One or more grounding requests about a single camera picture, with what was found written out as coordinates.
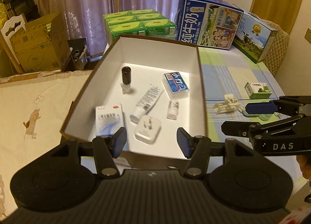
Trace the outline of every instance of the blue label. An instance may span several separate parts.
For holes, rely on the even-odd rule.
[[[197,43],[206,8],[205,2],[185,0],[178,40]]]
[[[165,74],[165,77],[173,93],[188,90],[188,87],[179,72],[167,73]]]

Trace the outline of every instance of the white box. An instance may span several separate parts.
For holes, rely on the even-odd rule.
[[[124,127],[122,105],[102,105],[96,107],[96,136],[113,136]]]
[[[122,94],[121,69],[131,67],[131,94]],[[152,145],[135,139],[137,124],[129,115],[150,84],[163,86],[162,76],[167,72],[180,72],[187,83],[189,95],[180,100],[177,120],[167,119],[169,97],[164,92],[150,116],[162,123],[161,131]],[[185,168],[176,131],[183,127],[190,135],[207,135],[207,116],[202,69],[197,46],[156,37],[121,35],[107,50],[85,82],[73,102],[61,128],[62,135],[92,141],[95,137],[95,107],[122,104],[124,124],[128,133],[127,147],[122,151],[132,167],[165,169],[167,166]]]

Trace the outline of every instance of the checkered bedsheet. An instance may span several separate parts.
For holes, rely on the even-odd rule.
[[[242,107],[245,107],[249,102],[265,102],[276,99],[284,93],[263,62],[254,64],[234,46],[229,51],[199,47],[199,53],[206,97],[208,137],[212,141],[224,142],[228,137],[221,131],[221,125],[226,120],[253,121],[264,124],[287,118],[287,116],[279,114],[278,116],[273,115],[268,121],[262,121],[258,117],[245,117],[239,111],[216,114],[214,105],[223,101],[225,94],[234,94]],[[270,98],[250,100],[244,88],[247,82],[267,83],[272,91]],[[236,139],[251,147],[248,138],[236,137]],[[211,159],[208,171],[212,171],[222,164],[222,158],[213,157]],[[301,177],[295,157],[269,157],[269,159],[285,169],[293,181],[297,181]]]

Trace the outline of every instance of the white chair back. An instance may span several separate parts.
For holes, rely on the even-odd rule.
[[[25,23],[26,19],[24,18],[23,14],[19,16],[13,16],[11,19],[7,20],[4,24],[3,28],[1,29],[1,33],[6,41],[7,45],[9,46],[10,50],[12,51],[13,56],[15,57],[16,61],[19,63],[15,52],[12,48],[12,44],[10,42],[10,38],[12,37],[15,32],[17,32],[21,27],[26,30]]]

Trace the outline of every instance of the blue milk box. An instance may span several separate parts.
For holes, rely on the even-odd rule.
[[[276,29],[251,13],[244,12],[233,45],[257,64],[267,56],[276,35]]]
[[[221,0],[179,0],[177,40],[229,50],[243,10]]]

